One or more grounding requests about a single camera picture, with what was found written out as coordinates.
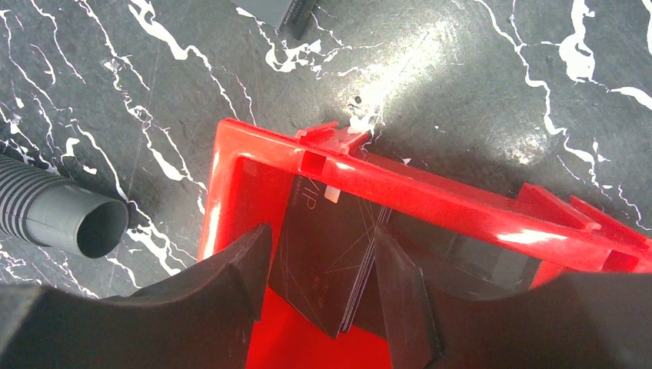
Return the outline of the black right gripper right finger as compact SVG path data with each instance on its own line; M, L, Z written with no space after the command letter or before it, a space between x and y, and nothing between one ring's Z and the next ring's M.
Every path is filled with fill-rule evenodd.
M374 230L394 368L649 368L651 276L562 274L508 294Z

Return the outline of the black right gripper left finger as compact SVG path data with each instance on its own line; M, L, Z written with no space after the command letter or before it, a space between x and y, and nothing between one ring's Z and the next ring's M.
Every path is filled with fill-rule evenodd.
M127 297L5 285L1 366L243 368L261 318L271 246L271 227L257 225L217 254Z

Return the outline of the red plastic tray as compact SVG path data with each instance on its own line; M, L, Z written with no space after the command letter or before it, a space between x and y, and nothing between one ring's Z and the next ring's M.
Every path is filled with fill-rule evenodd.
M360 157L365 133L336 123L280 135L234 119L215 135L200 256L224 250L269 224L274 254L296 175L325 183L458 234L542 261L530 291L562 274L651 276L651 241L588 203L562 201L526 184L515 199L442 178L377 155ZM249 368L389 368L385 337L354 329L331 338L266 284Z

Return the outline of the black flat pad lower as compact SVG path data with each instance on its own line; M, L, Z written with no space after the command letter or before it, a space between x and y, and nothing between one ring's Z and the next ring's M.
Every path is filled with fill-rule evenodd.
M239 12L301 39L316 0L232 0Z

